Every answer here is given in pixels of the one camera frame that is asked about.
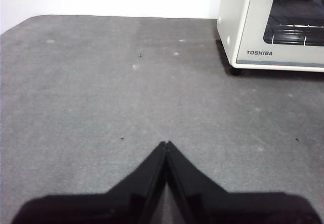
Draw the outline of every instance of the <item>black object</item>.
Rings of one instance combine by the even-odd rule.
[[[171,142],[162,142],[108,193],[31,200],[13,224],[149,223],[166,182],[187,224],[321,223],[309,202],[300,196],[226,192]]]

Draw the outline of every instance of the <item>gray table surface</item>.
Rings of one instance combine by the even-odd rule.
[[[5,32],[2,223],[34,197],[106,192],[163,140],[228,191],[298,194],[323,218],[324,74],[233,77],[215,24],[51,15]]]

